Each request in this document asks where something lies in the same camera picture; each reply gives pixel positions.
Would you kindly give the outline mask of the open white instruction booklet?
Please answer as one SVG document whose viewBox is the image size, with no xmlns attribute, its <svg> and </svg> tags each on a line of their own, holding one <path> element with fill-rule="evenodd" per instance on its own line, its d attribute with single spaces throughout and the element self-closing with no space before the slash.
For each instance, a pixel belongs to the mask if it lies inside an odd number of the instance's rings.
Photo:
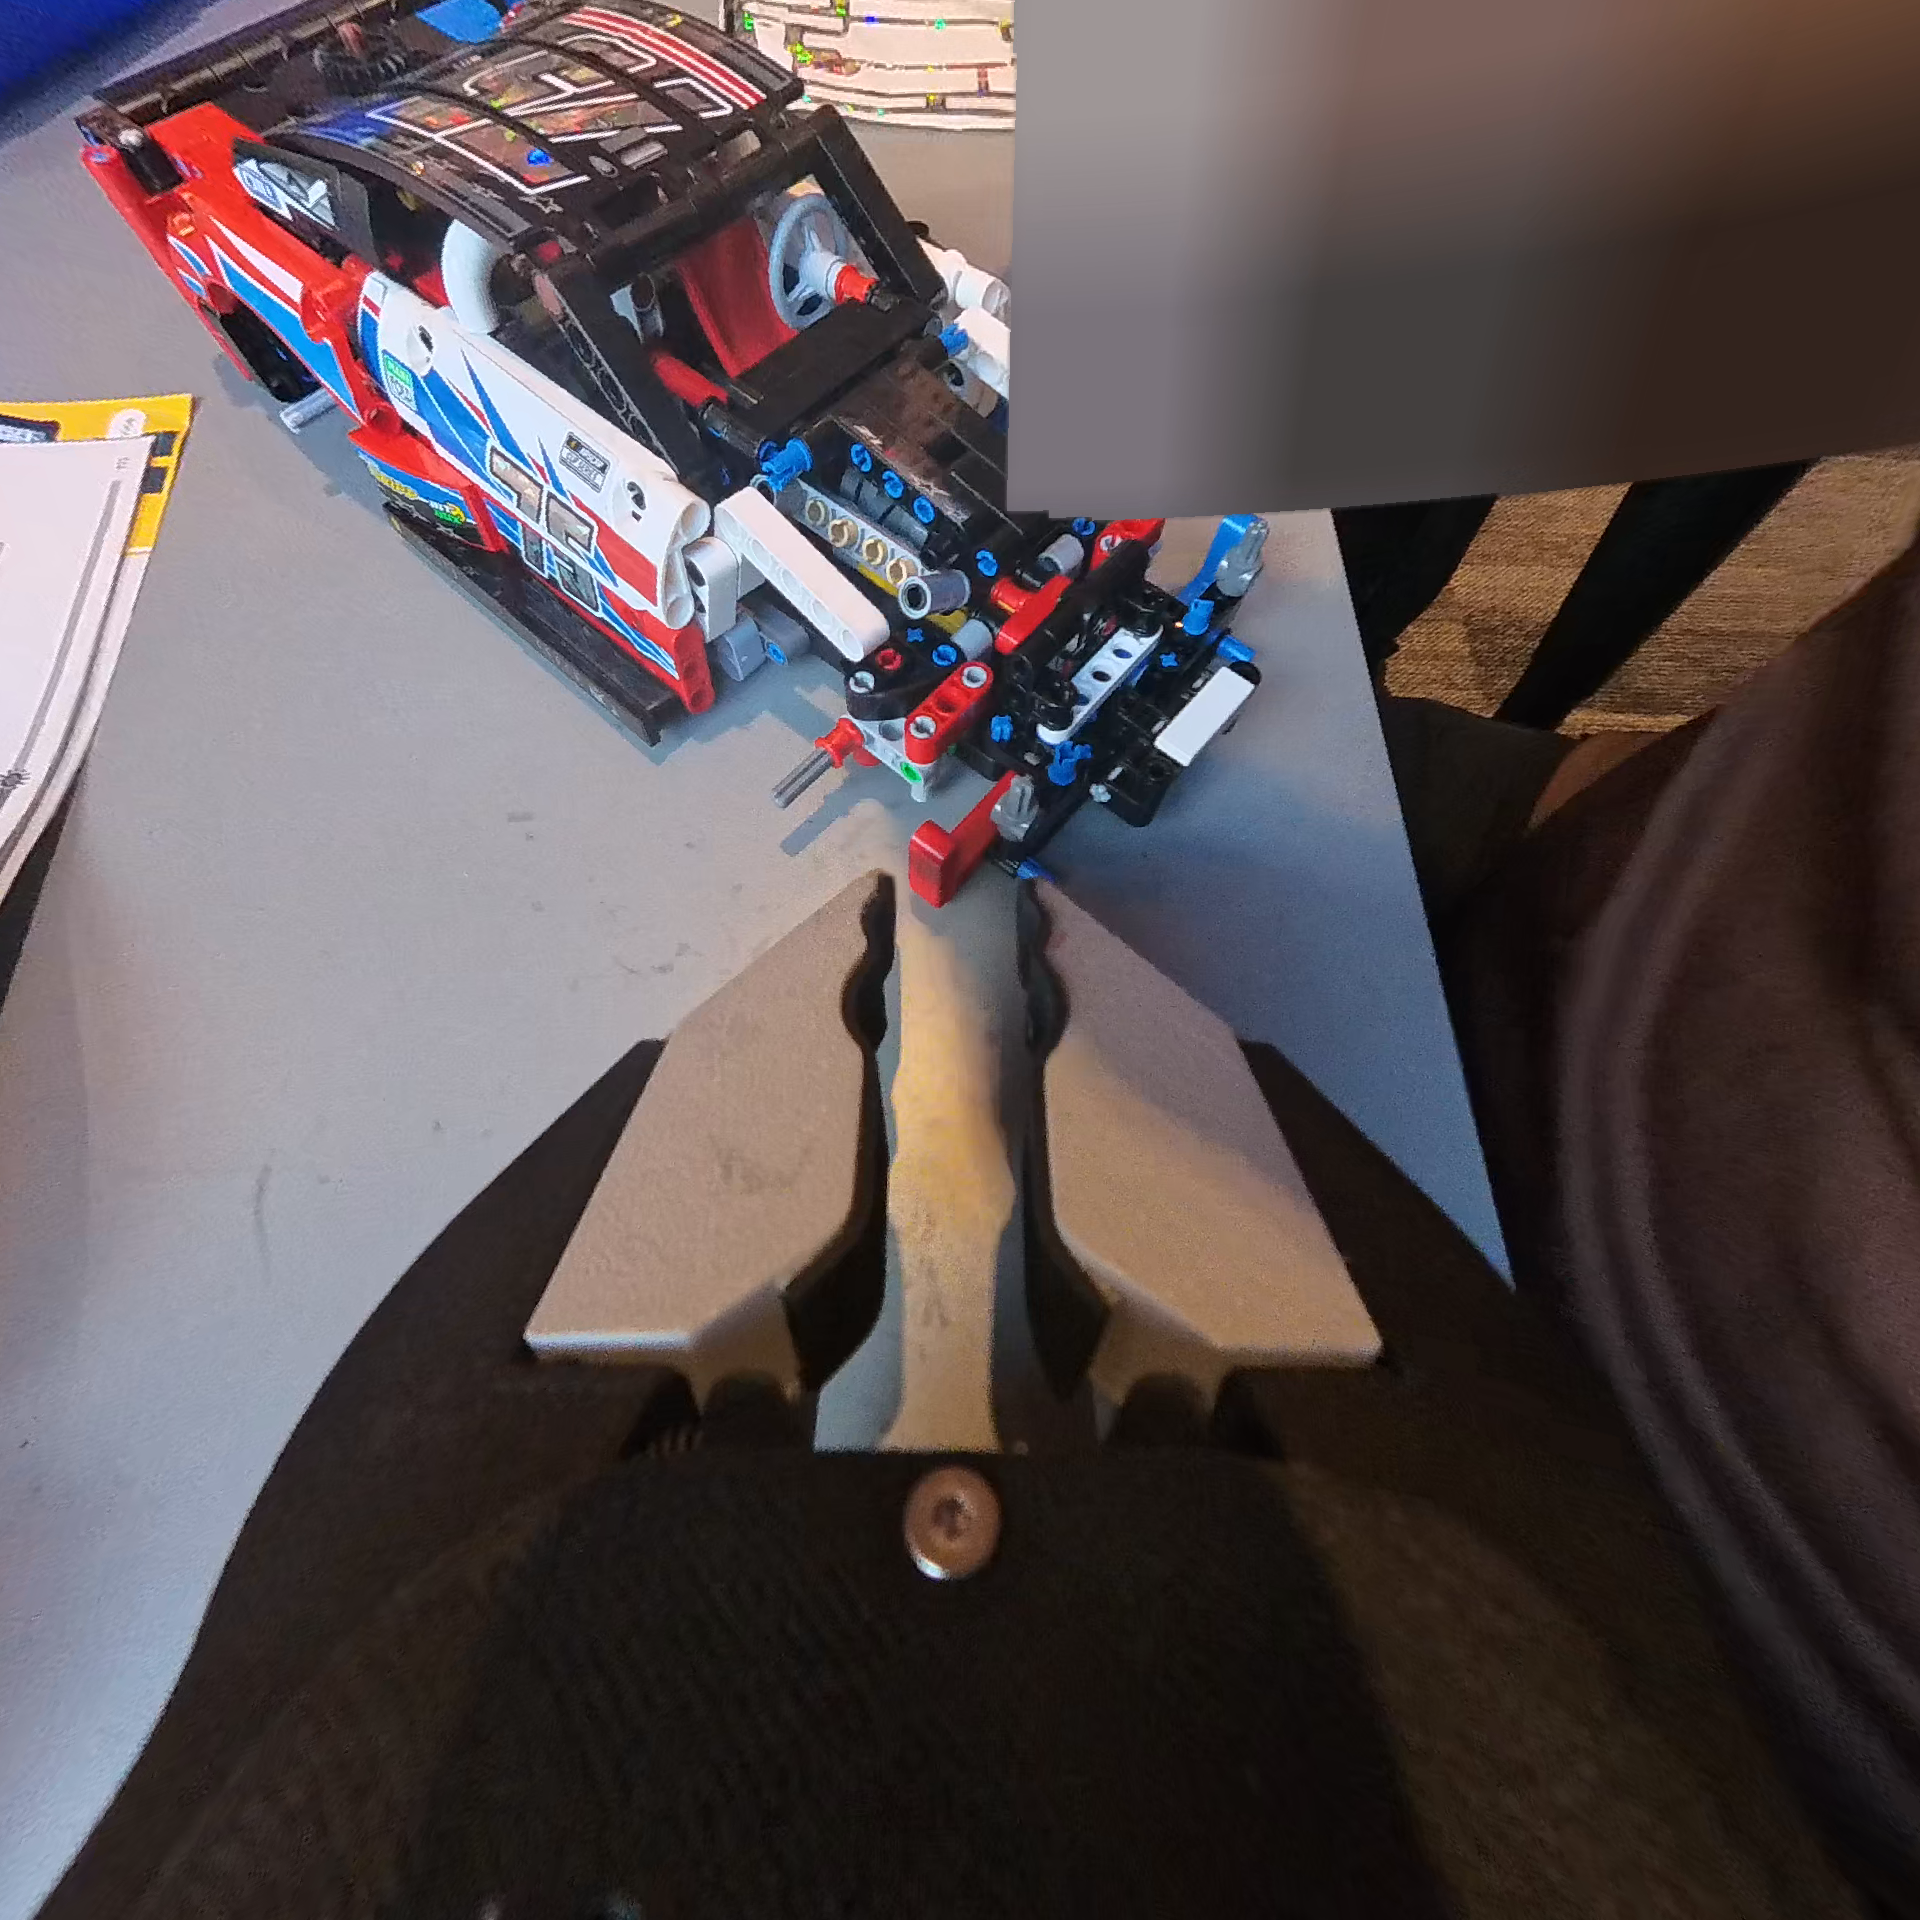
<svg viewBox="0 0 1920 1920">
<path fill-rule="evenodd" d="M 138 588 L 136 516 L 154 436 L 2 453 L 2 888 L 75 782 Z"/>
</svg>

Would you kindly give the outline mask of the person's brown shirt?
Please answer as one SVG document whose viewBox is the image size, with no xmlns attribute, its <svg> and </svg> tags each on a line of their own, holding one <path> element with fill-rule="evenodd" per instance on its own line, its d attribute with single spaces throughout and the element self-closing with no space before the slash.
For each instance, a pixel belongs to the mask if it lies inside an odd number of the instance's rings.
<svg viewBox="0 0 1920 1920">
<path fill-rule="evenodd" d="M 1507 874 L 1545 1250 L 1841 1857 L 1915 1916 L 1915 545 Z"/>
</svg>

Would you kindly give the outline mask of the yellow-cover instruction booklet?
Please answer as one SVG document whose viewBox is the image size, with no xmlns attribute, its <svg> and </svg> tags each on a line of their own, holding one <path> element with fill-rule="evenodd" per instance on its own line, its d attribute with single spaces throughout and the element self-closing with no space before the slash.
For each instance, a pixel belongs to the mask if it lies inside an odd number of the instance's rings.
<svg viewBox="0 0 1920 1920">
<path fill-rule="evenodd" d="M 195 409 L 198 401 L 188 392 L 121 399 L 6 399 L 2 442 L 147 440 L 147 471 L 127 545 L 128 556 L 144 558 L 158 541 Z"/>
</svg>

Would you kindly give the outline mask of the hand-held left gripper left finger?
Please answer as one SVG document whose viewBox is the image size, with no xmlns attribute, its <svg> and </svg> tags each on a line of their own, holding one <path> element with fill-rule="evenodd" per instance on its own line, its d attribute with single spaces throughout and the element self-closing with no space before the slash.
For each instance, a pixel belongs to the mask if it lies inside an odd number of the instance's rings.
<svg viewBox="0 0 1920 1920">
<path fill-rule="evenodd" d="M 543 1360 L 658 1364 L 790 1399 L 884 1292 L 879 1049 L 897 881 L 870 870 L 665 1040 L 526 1330 Z"/>
</svg>

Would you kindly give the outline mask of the grey desk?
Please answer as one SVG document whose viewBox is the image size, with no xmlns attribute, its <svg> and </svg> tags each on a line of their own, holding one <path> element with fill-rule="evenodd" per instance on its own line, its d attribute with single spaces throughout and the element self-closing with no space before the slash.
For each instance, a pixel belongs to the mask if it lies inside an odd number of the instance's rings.
<svg viewBox="0 0 1920 1920">
<path fill-rule="evenodd" d="M 260 1480 L 442 1228 L 634 1041 L 847 879 L 899 782 L 776 780 L 820 663 L 617 734 L 382 518 L 88 178 L 119 73 L 274 5 L 172 5 L 6 110 L 6 399 L 193 392 L 174 501 L 6 1004 L 6 1916 L 172 1693 Z M 1265 685 L 1066 888 L 1278 1045 L 1505 1268 L 1336 527 L 1271 520 Z"/>
</svg>

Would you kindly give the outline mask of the toy brick race car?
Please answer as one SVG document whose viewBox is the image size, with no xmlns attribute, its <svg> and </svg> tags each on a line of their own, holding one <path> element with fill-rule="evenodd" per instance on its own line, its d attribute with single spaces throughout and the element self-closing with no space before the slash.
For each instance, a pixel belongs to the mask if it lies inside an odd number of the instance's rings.
<svg viewBox="0 0 1920 1920">
<path fill-rule="evenodd" d="M 834 106 L 663 5 L 297 5 L 108 85 L 83 157 L 258 386 L 334 401 L 388 518 L 658 743 L 824 658 L 850 764 L 923 799 L 907 879 L 1032 879 L 1151 824 L 1255 696 L 1266 524 L 1151 577 L 1161 518 L 1007 501 L 1011 293 L 902 212 Z"/>
</svg>

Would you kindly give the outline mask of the holographic sticker sheet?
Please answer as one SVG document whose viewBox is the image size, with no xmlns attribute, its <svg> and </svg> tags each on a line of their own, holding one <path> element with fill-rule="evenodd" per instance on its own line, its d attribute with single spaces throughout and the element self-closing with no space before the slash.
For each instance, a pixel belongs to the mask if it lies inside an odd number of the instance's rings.
<svg viewBox="0 0 1920 1920">
<path fill-rule="evenodd" d="M 1014 1 L 724 1 L 737 39 L 787 66 L 802 102 L 902 127 L 1011 129 Z"/>
</svg>

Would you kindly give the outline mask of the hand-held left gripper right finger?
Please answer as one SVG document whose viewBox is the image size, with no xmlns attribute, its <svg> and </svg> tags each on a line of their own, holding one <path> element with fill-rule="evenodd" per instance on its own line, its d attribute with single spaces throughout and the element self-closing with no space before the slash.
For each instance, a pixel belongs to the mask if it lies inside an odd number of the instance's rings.
<svg viewBox="0 0 1920 1920">
<path fill-rule="evenodd" d="M 1048 879 L 1019 888 L 1035 1108 L 1024 1297 L 1048 1385 L 1345 1370 L 1380 1330 L 1233 1028 Z"/>
</svg>

